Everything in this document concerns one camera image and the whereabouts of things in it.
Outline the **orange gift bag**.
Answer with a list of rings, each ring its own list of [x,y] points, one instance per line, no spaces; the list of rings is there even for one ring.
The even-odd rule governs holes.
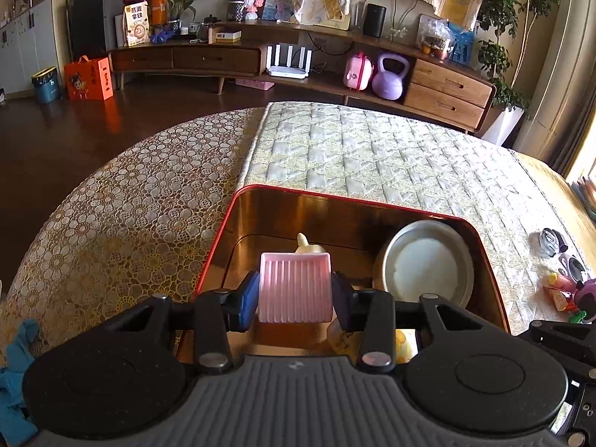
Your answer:
[[[65,82],[70,100],[105,101],[113,96],[108,58],[87,58],[65,65]]]

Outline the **bag of fruit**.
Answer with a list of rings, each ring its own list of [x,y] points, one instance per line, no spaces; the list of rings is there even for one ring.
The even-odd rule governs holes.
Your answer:
[[[454,47],[454,34],[442,19],[420,18],[417,42],[419,50],[440,61],[450,57]]]

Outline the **pink tube bottle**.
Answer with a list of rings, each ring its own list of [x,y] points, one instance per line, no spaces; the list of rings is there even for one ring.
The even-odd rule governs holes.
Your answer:
[[[546,279],[546,284],[550,289],[558,289],[562,292],[575,293],[577,283],[573,279],[557,272],[551,272]]]

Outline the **snack bag cereal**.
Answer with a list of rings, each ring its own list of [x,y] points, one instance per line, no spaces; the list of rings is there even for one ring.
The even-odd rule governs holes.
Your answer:
[[[127,47],[149,42],[149,4],[146,1],[126,5],[122,22]]]

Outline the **wooden tv cabinet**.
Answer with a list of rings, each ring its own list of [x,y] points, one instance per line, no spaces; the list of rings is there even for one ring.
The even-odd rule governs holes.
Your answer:
[[[165,44],[141,44],[110,51],[118,80],[128,74],[248,78],[328,93],[343,102],[362,100],[415,117],[428,118],[466,132],[481,129],[495,87],[476,71],[430,54],[359,31],[257,21],[237,24],[241,39],[232,44],[195,44],[175,38]],[[345,85],[352,57],[367,58],[373,73],[393,73],[402,85],[394,100],[373,88]]]

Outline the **purple kettlebell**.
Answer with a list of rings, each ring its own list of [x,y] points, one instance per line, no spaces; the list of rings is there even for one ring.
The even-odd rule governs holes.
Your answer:
[[[385,61],[397,61],[403,67],[400,74],[385,69]],[[372,81],[373,92],[380,98],[396,101],[404,89],[404,79],[409,71],[409,61],[400,54],[380,54],[378,57],[378,71]]]

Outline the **white yellow cylinder bottle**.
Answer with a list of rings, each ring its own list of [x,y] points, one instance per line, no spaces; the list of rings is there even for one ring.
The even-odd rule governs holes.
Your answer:
[[[363,332],[346,332],[337,319],[334,319],[326,329],[326,340],[332,350],[338,355],[349,356],[352,363],[356,363],[362,339]],[[396,329],[395,348],[396,362],[398,364],[409,362],[418,352],[415,332],[410,329]]]

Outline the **red snack packet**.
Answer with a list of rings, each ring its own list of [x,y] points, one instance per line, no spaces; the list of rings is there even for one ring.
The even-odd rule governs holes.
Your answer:
[[[545,291],[552,299],[557,311],[568,313],[577,312],[578,307],[574,302],[574,295],[571,292],[565,291],[564,289],[551,288],[550,286],[547,286]]]

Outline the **white standing air conditioner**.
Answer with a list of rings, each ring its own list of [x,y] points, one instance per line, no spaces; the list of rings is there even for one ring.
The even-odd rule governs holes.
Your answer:
[[[545,161],[579,118],[595,66],[595,0],[561,0],[538,84],[512,148]]]

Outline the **black smart speaker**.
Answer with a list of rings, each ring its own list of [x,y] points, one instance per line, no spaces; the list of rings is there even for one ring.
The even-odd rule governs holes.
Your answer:
[[[362,34],[366,37],[379,38],[382,35],[387,8],[368,3],[365,9]]]

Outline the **blue rubber gloves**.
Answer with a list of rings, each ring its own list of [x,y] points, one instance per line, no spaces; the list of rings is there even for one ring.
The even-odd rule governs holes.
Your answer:
[[[37,433],[26,408],[22,383],[34,361],[30,347],[38,333],[36,320],[24,320],[5,350],[7,363],[1,367],[1,436],[8,446],[19,446]]]

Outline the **white wifi router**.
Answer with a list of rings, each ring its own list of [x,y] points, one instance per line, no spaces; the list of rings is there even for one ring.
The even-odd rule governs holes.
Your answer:
[[[312,51],[292,44],[268,45],[266,73],[275,78],[304,80],[309,77]]]

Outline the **blue picture card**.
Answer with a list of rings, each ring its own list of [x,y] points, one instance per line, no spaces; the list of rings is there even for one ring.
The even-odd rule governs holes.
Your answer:
[[[454,45],[451,50],[450,60],[459,65],[470,65],[475,41],[475,32],[464,30],[464,28],[461,28],[453,22],[449,22],[448,27],[454,37]]]

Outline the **tall potted plant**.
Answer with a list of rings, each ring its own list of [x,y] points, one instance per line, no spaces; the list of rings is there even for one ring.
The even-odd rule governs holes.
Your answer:
[[[483,0],[477,26],[485,32],[479,41],[478,62],[494,86],[491,110],[495,118],[482,134],[502,145],[526,111],[529,101],[515,89],[535,23],[551,14],[559,0]]]

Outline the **teal bin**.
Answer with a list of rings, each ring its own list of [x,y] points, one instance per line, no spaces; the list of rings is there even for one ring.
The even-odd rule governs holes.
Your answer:
[[[60,82],[55,66],[45,68],[31,77],[31,84],[38,104],[45,105],[60,97]]]

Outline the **green pawn piece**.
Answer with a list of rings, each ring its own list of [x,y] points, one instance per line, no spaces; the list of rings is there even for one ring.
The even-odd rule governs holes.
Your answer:
[[[569,318],[569,322],[572,324],[581,324],[586,316],[587,313],[585,311],[578,311]]]

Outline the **red metal tin box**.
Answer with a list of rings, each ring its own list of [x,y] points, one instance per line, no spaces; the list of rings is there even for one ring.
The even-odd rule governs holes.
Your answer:
[[[470,248],[474,265],[474,289],[467,309],[508,331],[500,293],[479,235],[464,219],[367,202],[357,199],[247,186],[232,198],[197,284],[197,295],[209,289],[235,289],[251,270],[258,270],[261,254],[290,252],[302,232],[330,254],[332,269],[346,276],[355,289],[373,286],[374,263],[384,244],[405,225],[423,219],[446,223]],[[350,355],[332,352],[325,339],[325,324],[254,322],[248,333],[233,333],[232,356]]]

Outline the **small cream garlic toy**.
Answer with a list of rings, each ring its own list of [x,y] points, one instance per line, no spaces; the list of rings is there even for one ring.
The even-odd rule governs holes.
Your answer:
[[[297,234],[297,254],[303,253],[325,253],[325,249],[318,244],[311,244],[303,233]]]

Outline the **white framed sunglasses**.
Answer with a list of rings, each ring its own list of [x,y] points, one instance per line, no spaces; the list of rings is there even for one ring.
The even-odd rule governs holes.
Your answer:
[[[559,262],[559,273],[566,276],[573,283],[585,283],[586,280],[590,279],[589,272],[587,271],[583,262],[577,259],[575,255],[569,253],[560,253],[558,256]]]

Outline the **pink ridged soap dish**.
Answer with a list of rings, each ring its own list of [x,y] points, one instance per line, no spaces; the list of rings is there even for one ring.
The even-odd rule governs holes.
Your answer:
[[[327,252],[261,255],[261,323],[318,324],[330,322],[332,316],[332,263]]]

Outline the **lace tablecloth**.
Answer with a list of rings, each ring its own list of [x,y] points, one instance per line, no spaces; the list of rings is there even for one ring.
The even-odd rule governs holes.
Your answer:
[[[81,182],[37,233],[1,304],[1,341],[45,352],[155,293],[193,296],[263,110],[187,121]]]

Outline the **cream quilted table mat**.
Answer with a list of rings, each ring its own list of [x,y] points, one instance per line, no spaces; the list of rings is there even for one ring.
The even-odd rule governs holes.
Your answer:
[[[538,236],[563,235],[595,266],[595,226],[546,164],[424,121],[314,102],[277,102],[245,117],[240,185],[264,184],[360,198],[463,218],[480,235],[510,329],[564,320],[543,289],[559,268]]]

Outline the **clear small glass jar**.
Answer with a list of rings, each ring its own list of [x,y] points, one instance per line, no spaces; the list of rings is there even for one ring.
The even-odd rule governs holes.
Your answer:
[[[558,254],[565,253],[569,248],[563,234],[552,228],[543,228],[539,232],[538,241],[542,254],[547,257],[555,257]]]

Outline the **purple spiky toy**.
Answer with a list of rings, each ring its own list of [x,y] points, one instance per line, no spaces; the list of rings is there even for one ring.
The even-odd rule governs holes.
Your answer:
[[[596,282],[587,279],[584,283],[577,283],[574,303],[580,311],[586,313],[585,321],[594,321],[596,317]]]

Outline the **black cabinet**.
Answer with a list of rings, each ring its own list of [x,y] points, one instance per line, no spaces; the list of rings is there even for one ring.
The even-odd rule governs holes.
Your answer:
[[[106,57],[117,47],[115,17],[123,0],[68,0],[67,17],[72,60]]]

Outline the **stack of folders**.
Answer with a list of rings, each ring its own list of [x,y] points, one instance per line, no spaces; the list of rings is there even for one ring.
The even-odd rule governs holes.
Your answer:
[[[589,177],[582,177],[572,182],[571,189],[582,203],[587,215],[596,222],[596,188],[595,182]]]

